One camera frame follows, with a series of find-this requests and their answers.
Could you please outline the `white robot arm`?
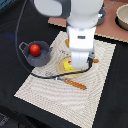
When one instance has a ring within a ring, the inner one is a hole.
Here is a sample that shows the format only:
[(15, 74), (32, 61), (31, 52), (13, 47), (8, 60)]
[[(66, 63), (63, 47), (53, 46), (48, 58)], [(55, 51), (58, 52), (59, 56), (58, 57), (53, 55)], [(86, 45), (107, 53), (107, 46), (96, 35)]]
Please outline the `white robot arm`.
[(75, 69), (85, 67), (89, 53), (93, 50), (102, 4), (103, 0), (34, 0), (39, 13), (66, 19), (72, 66)]

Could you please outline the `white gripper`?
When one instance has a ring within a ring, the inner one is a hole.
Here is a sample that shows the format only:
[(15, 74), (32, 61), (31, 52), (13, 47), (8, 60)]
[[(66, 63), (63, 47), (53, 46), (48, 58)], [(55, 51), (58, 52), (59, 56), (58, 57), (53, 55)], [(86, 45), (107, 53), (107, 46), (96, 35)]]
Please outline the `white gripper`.
[(95, 30), (95, 27), (84, 30), (75, 29), (71, 26), (67, 27), (69, 49), (74, 69), (83, 69), (85, 67), (89, 53), (93, 50)]

